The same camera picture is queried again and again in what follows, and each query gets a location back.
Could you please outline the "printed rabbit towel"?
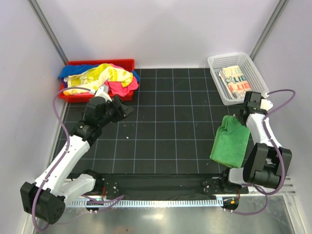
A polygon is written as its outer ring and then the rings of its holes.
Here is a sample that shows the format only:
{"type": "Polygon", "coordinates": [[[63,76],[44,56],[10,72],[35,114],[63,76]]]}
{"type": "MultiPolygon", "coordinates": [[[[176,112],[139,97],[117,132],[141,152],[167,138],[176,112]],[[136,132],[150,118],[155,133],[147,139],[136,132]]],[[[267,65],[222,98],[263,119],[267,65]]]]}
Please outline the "printed rabbit towel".
{"type": "Polygon", "coordinates": [[[252,90],[238,65],[222,68],[218,75],[232,99],[245,98],[246,92],[252,90]]]}

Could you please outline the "yellow white towel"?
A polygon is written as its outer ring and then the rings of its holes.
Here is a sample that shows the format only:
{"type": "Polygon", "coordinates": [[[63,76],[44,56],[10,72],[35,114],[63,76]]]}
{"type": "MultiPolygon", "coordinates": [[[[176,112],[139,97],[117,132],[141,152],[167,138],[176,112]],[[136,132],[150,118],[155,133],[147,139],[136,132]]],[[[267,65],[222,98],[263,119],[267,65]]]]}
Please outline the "yellow white towel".
{"type": "Polygon", "coordinates": [[[82,74],[61,79],[65,87],[71,88],[70,90],[64,91],[64,95],[79,95],[87,92],[84,88],[97,90],[100,86],[105,85],[104,77],[101,73],[107,66],[108,65],[99,65],[97,68],[90,69],[82,74]]]}

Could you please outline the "green towel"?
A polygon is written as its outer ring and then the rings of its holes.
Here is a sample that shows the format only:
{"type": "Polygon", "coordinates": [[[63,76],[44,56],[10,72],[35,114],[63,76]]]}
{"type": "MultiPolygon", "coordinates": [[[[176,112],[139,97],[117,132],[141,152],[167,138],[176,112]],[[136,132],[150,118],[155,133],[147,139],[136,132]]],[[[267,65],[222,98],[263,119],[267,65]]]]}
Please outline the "green towel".
{"type": "Polygon", "coordinates": [[[218,127],[210,159],[229,168],[242,166],[250,130],[234,116],[226,115],[218,127]]]}

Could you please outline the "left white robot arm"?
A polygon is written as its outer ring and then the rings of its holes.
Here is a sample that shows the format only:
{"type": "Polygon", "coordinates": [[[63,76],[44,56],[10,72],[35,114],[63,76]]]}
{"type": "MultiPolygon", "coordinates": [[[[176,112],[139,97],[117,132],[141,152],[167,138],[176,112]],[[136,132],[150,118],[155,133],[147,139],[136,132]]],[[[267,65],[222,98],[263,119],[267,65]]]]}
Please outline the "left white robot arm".
{"type": "Polygon", "coordinates": [[[90,169],[85,170],[77,179],[67,184],[64,182],[78,161],[100,137],[103,127],[122,121],[133,110],[133,107],[123,103],[118,96],[90,99],[82,119],[72,131],[66,132],[66,143],[49,167],[33,183],[25,182],[20,189],[23,209],[31,214],[34,224],[37,223],[37,218],[48,224],[55,224],[66,205],[76,198],[89,192],[92,195],[102,192],[102,176],[90,169]]]}

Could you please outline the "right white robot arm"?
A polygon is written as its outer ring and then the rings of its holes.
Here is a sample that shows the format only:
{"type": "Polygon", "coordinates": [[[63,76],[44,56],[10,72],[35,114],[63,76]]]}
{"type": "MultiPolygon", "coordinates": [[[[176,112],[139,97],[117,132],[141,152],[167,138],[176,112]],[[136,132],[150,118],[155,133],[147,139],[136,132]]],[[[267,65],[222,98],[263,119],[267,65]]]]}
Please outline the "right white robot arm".
{"type": "Polygon", "coordinates": [[[274,195],[283,187],[286,174],[292,159],[292,152],[283,148],[277,141],[270,127],[269,115],[288,104],[292,96],[284,104],[268,112],[261,105],[268,99],[261,93],[248,91],[242,108],[234,117],[240,125],[249,129],[254,147],[242,168],[227,168],[220,180],[220,189],[231,193],[237,187],[254,186],[264,195],[274,195]]]}

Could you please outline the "pink towel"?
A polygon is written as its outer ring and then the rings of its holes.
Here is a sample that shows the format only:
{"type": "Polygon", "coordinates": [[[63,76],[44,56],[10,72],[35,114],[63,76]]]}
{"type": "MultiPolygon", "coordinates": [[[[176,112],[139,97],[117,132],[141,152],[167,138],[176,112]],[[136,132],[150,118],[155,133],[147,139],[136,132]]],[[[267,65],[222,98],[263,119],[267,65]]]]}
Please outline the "pink towel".
{"type": "Polygon", "coordinates": [[[108,64],[101,75],[104,77],[104,84],[108,86],[113,95],[125,97],[139,87],[137,78],[132,72],[111,63],[108,64]]]}

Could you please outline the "black grid mat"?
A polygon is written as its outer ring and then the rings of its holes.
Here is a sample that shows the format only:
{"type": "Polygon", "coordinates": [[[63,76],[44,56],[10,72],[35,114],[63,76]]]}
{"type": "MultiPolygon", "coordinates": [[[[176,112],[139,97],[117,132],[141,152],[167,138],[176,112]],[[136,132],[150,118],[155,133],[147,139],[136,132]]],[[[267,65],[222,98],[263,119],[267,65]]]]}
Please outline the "black grid mat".
{"type": "Polygon", "coordinates": [[[225,106],[208,68],[139,69],[134,111],[110,123],[73,168],[103,174],[218,174],[210,160],[217,128],[240,105],[225,106]]]}

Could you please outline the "red plastic bin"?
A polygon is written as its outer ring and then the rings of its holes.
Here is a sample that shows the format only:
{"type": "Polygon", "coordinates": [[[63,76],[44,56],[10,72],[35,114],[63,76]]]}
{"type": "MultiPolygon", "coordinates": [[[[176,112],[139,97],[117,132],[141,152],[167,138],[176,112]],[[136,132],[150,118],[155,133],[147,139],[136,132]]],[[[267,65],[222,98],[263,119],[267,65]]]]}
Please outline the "red plastic bin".
{"type": "MultiPolygon", "coordinates": [[[[69,61],[66,65],[100,65],[102,63],[112,63],[113,65],[124,68],[131,72],[135,69],[134,59],[106,59],[106,60],[81,60],[81,61],[69,61]]],[[[90,93],[84,93],[73,96],[66,96],[63,93],[58,96],[60,99],[68,103],[88,102],[93,97],[90,93]]]]}

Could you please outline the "blue towel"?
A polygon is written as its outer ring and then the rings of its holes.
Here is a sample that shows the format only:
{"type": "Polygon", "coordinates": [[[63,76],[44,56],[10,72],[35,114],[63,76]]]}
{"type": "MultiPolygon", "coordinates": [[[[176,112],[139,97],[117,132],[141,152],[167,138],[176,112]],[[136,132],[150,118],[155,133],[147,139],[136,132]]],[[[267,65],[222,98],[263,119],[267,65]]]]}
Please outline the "blue towel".
{"type": "MultiPolygon", "coordinates": [[[[121,69],[123,69],[123,67],[120,67],[120,66],[117,66],[117,65],[115,65],[115,64],[113,64],[113,63],[103,63],[103,64],[101,64],[101,65],[110,65],[110,66],[112,66],[112,67],[114,67],[114,68],[121,68],[121,69]]],[[[73,76],[73,75],[78,75],[78,74],[82,74],[82,73],[84,73],[84,72],[86,72],[86,71],[88,71],[88,70],[90,70],[90,69],[93,69],[93,68],[97,68],[99,65],[97,64],[97,65],[90,65],[90,64],[83,64],[83,65],[66,65],[63,69],[62,69],[62,71],[61,71],[61,73],[60,73],[60,75],[58,76],[58,78],[59,79],[64,79],[64,78],[66,78],[66,77],[68,77],[68,76],[73,76]]],[[[136,80],[137,80],[137,82],[139,82],[140,81],[140,78],[139,78],[139,76],[137,75],[137,73],[136,72],[134,72],[134,77],[136,78],[136,80]]]]}

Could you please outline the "aluminium frame rail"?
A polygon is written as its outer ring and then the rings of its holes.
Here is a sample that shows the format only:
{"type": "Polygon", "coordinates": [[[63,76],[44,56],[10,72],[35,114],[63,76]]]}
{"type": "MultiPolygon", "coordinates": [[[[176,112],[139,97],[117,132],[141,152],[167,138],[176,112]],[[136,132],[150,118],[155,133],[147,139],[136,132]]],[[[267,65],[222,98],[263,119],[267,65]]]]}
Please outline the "aluminium frame rail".
{"type": "MultiPolygon", "coordinates": [[[[257,191],[254,187],[248,188],[248,195],[262,195],[259,191],[257,191]]],[[[274,195],[296,195],[295,188],[293,186],[291,178],[287,175],[283,187],[274,195]]]]}

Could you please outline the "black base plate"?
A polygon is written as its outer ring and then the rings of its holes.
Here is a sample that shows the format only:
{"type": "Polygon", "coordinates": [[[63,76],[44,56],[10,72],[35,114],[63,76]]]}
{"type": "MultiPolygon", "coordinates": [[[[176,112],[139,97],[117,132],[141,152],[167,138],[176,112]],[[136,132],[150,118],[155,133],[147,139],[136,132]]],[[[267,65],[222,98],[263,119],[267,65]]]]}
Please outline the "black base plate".
{"type": "Polygon", "coordinates": [[[86,195],[106,195],[108,199],[179,201],[207,200],[217,195],[236,196],[247,188],[228,181],[223,174],[101,174],[101,182],[86,195]]]}

